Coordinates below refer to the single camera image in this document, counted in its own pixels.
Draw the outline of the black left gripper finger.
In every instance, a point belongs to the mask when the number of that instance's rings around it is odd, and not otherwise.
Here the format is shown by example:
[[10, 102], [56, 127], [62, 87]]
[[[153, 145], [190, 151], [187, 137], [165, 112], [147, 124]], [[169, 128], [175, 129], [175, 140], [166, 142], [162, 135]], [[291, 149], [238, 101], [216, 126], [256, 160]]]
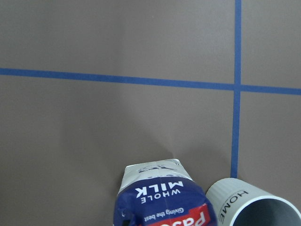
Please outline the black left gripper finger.
[[123, 220], [122, 226], [130, 226], [131, 220]]

